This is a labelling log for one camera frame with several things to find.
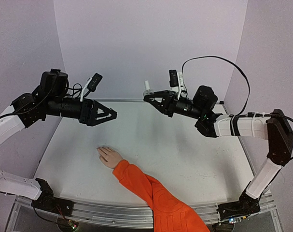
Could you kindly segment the clear nail polish bottle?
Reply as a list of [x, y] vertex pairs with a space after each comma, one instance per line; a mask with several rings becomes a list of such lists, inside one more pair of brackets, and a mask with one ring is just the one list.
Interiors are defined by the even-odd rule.
[[144, 97], [153, 94], [153, 90], [151, 89], [148, 80], [144, 81], [144, 86], [145, 86], [145, 90], [143, 92]]

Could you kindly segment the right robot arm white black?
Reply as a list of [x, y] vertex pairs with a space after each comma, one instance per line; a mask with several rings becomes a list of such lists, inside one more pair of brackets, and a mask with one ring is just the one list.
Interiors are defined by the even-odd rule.
[[268, 140], [269, 152], [261, 168], [245, 189], [245, 196], [258, 199], [277, 173], [292, 159], [293, 130], [279, 109], [270, 114], [247, 113], [224, 115], [214, 113], [217, 96], [212, 88], [200, 86], [192, 100], [181, 96], [183, 87], [154, 92], [144, 82], [143, 100], [162, 114], [179, 114], [197, 120], [195, 127], [205, 137], [253, 137]]

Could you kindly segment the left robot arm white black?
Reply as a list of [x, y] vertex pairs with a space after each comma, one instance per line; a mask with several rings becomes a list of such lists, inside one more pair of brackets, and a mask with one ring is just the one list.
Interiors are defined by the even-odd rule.
[[[0, 114], [0, 145], [37, 121], [45, 121], [47, 116], [76, 119], [90, 127], [116, 119], [116, 111], [87, 98], [101, 79], [102, 76], [96, 73], [79, 90], [81, 95], [77, 98], [68, 94], [70, 87], [66, 73], [58, 69], [43, 72], [40, 84], [33, 92], [13, 100]], [[53, 190], [40, 178], [27, 179], [0, 170], [0, 192], [38, 201], [46, 211], [53, 211], [57, 206]]]

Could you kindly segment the orange sleeve forearm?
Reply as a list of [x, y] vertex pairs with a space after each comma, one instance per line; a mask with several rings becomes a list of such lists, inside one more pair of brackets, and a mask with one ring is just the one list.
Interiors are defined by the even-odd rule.
[[157, 179], [128, 161], [113, 171], [119, 183], [144, 200], [153, 211], [155, 232], [208, 232], [193, 208], [173, 196]]

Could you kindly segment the mannequin hand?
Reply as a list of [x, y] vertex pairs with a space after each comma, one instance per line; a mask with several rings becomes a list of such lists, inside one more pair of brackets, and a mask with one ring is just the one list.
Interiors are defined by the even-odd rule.
[[110, 147], [101, 146], [97, 148], [97, 151], [100, 161], [110, 169], [115, 169], [123, 160], [123, 157]]

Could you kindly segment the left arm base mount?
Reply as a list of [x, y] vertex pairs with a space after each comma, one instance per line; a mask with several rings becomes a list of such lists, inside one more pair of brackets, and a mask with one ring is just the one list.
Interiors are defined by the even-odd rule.
[[31, 206], [46, 212], [61, 214], [63, 216], [71, 216], [73, 211], [73, 201], [58, 198], [54, 196], [54, 192], [47, 181], [36, 178], [40, 186], [41, 194], [38, 199], [33, 200]]

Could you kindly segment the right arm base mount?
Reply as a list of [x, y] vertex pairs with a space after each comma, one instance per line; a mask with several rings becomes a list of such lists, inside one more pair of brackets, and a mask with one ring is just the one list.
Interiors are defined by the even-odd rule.
[[238, 201], [219, 204], [217, 212], [220, 215], [220, 221], [259, 213], [259, 201], [261, 196], [262, 195], [258, 196], [257, 198], [252, 198], [244, 190]]

